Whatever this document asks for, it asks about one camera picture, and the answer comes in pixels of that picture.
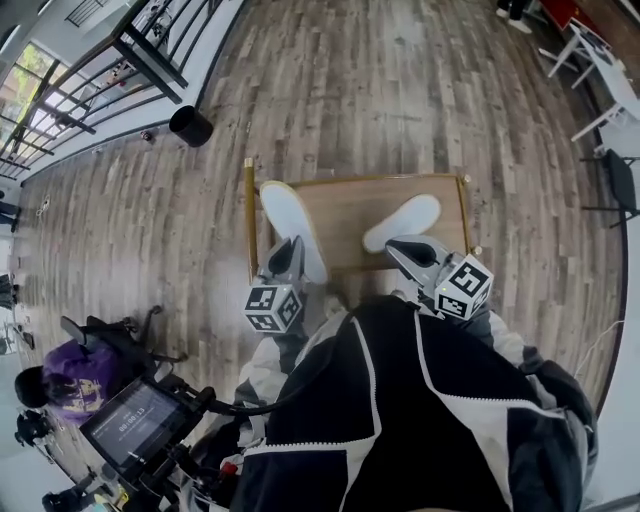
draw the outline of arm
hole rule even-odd
[[[448,317],[446,321],[472,334],[522,371],[546,409],[565,410],[582,461],[583,481],[588,483],[598,456],[597,418],[580,384],[560,365],[545,360],[536,347],[526,345],[486,304],[470,320]]]

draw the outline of person sitting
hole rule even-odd
[[[122,389],[131,371],[122,367],[109,344],[97,338],[89,346],[71,340],[51,350],[42,366],[18,374],[15,390],[26,407],[49,405],[60,419],[80,425]]]

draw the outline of wooden board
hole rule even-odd
[[[325,263],[332,273],[392,268],[384,253],[369,254],[362,237],[418,194],[431,194],[442,213],[427,234],[466,254],[466,219],[454,175],[380,176],[292,184],[315,226]]]

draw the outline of white shoe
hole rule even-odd
[[[289,185],[267,181],[260,187],[260,199],[269,222],[280,238],[297,236],[304,243],[304,274],[315,284],[329,280],[311,217],[300,196]]]
[[[409,199],[395,212],[372,227],[362,237],[362,245],[372,254],[384,251],[385,244],[397,236],[419,235],[440,217],[440,201],[429,194]]]
[[[522,20],[509,20],[509,25],[511,25],[514,28],[517,28],[523,34],[531,34],[531,29]]]

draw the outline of table leg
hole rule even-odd
[[[547,19],[540,14],[541,10],[542,10],[542,7],[540,6],[540,0],[531,0],[531,3],[524,10],[524,13],[530,18],[533,18],[539,21],[540,23],[544,23],[545,25],[548,25],[549,22],[547,21]]]
[[[607,110],[604,114],[602,114],[598,119],[590,123],[583,130],[576,133],[573,137],[571,137],[571,142],[577,141],[579,138],[584,137],[587,133],[589,133],[594,128],[597,128],[600,123],[603,121],[608,121],[611,117],[615,116],[622,106],[619,103],[616,103],[613,107]]]
[[[580,78],[578,78],[578,79],[573,83],[573,85],[571,86],[571,88],[572,88],[572,89],[575,89],[576,87],[578,87],[578,86],[579,86],[579,85],[584,81],[584,79],[585,79],[585,78],[587,78],[587,75],[593,71],[593,69],[594,69],[595,67],[596,67],[596,65],[592,62],[592,63],[591,63],[591,65],[587,68],[587,70],[586,70],[584,73],[582,73],[582,75],[580,75]]]
[[[540,53],[540,55],[542,55],[543,57],[546,57],[547,59],[551,59],[551,60],[558,60],[558,56],[551,53],[550,51],[545,50],[544,48],[538,48],[538,52]],[[579,73],[579,70],[577,67],[575,67],[573,64],[569,64],[568,62],[563,62],[562,65],[566,68],[569,68],[571,71],[575,72],[575,73]]]
[[[556,72],[560,69],[560,66],[562,66],[562,64],[564,64],[564,61],[566,61],[569,56],[575,51],[575,49],[578,48],[579,44],[580,38],[574,34],[574,36],[567,43],[567,46],[565,46],[564,49],[560,52],[560,55],[558,55],[558,62],[556,62],[556,65],[553,66],[553,69],[547,75],[548,78],[551,78],[556,74]]]

